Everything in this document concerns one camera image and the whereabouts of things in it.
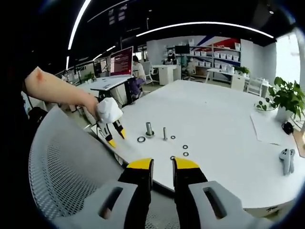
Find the monitor screen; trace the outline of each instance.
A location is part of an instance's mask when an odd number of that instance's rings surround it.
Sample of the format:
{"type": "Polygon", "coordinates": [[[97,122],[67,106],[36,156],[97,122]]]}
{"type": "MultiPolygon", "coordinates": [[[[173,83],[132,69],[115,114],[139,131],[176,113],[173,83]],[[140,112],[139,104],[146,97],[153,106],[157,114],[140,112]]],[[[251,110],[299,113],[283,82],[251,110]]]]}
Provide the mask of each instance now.
{"type": "Polygon", "coordinates": [[[176,54],[189,54],[190,53],[190,46],[175,46],[175,53],[176,54]]]}
{"type": "Polygon", "coordinates": [[[132,74],[133,48],[123,49],[110,55],[110,75],[132,74]]]}

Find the paper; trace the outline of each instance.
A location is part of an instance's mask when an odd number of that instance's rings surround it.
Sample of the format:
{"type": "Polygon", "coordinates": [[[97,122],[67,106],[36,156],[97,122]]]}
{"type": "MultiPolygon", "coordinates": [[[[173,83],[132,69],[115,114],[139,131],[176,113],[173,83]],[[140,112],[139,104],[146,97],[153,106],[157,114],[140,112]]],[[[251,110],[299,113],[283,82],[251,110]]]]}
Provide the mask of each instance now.
{"type": "Polygon", "coordinates": [[[258,141],[275,145],[285,145],[289,136],[282,130],[281,124],[274,117],[266,117],[260,113],[250,115],[258,141]]]}

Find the ceiling light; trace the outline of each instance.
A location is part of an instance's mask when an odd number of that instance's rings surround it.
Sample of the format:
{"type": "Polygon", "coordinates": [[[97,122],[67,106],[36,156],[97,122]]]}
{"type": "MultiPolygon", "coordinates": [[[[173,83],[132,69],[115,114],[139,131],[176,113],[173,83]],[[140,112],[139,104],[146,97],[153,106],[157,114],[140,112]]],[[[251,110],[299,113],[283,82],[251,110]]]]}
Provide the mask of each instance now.
{"type": "MultiPolygon", "coordinates": [[[[110,51],[111,49],[114,49],[114,48],[115,48],[115,45],[112,46],[111,48],[107,49],[105,52],[108,52],[108,51],[110,51]]],[[[97,55],[96,57],[94,57],[94,58],[93,58],[93,61],[95,61],[97,58],[99,58],[100,56],[102,56],[105,52],[103,52],[103,53],[97,55]]]]}
{"type": "Polygon", "coordinates": [[[66,69],[68,69],[68,65],[69,65],[69,56],[67,56],[67,63],[66,63],[66,69]]]}
{"type": "Polygon", "coordinates": [[[81,7],[80,12],[78,13],[78,16],[76,18],[76,21],[74,23],[73,29],[72,29],[72,33],[71,33],[71,37],[70,37],[70,41],[69,41],[69,46],[68,46],[68,50],[71,49],[72,47],[72,43],[73,43],[73,39],[77,30],[77,27],[81,21],[81,17],[83,16],[83,14],[85,13],[85,10],[87,9],[89,3],[91,2],[91,0],[86,0],[83,4],[83,6],[81,7]]]}
{"type": "Polygon", "coordinates": [[[153,30],[149,30],[149,31],[140,33],[140,34],[136,35],[136,37],[140,37],[140,36],[148,34],[150,32],[155,32],[155,31],[163,30],[163,29],[167,29],[167,28],[183,26],[183,25],[200,25],[200,24],[229,25],[229,26],[239,27],[239,28],[243,28],[243,29],[247,29],[247,30],[252,30],[254,32],[260,33],[260,34],[265,35],[267,37],[273,38],[273,36],[271,36],[271,35],[269,35],[265,32],[262,32],[262,31],[259,31],[259,30],[256,30],[256,29],[253,29],[253,28],[250,28],[250,27],[246,27],[246,26],[243,26],[243,25],[231,24],[231,23],[225,23],[225,22],[215,22],[215,21],[197,21],[197,22],[180,23],[180,24],[175,24],[175,25],[167,25],[167,26],[163,26],[163,27],[160,27],[160,28],[157,28],[157,29],[153,29],[153,30]]]}

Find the gray controller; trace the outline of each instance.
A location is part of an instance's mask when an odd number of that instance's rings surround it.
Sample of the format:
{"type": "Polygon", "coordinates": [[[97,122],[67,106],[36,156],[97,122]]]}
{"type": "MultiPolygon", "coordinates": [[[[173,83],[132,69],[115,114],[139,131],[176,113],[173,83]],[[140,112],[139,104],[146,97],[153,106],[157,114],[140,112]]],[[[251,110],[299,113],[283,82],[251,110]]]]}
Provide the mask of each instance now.
{"type": "Polygon", "coordinates": [[[295,150],[294,149],[284,149],[280,153],[280,160],[283,163],[283,170],[284,170],[284,176],[289,175],[290,173],[293,173],[295,171],[295,166],[294,166],[294,155],[295,155],[295,150]]]}

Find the white pot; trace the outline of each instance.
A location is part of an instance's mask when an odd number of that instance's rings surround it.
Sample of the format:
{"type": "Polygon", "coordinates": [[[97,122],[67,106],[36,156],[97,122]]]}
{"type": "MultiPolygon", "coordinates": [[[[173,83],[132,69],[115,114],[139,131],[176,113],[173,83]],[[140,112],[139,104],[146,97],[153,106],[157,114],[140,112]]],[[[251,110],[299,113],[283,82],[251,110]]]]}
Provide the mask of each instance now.
{"type": "Polygon", "coordinates": [[[279,107],[275,119],[281,123],[285,123],[291,115],[291,111],[287,111],[285,107],[279,107]]]}

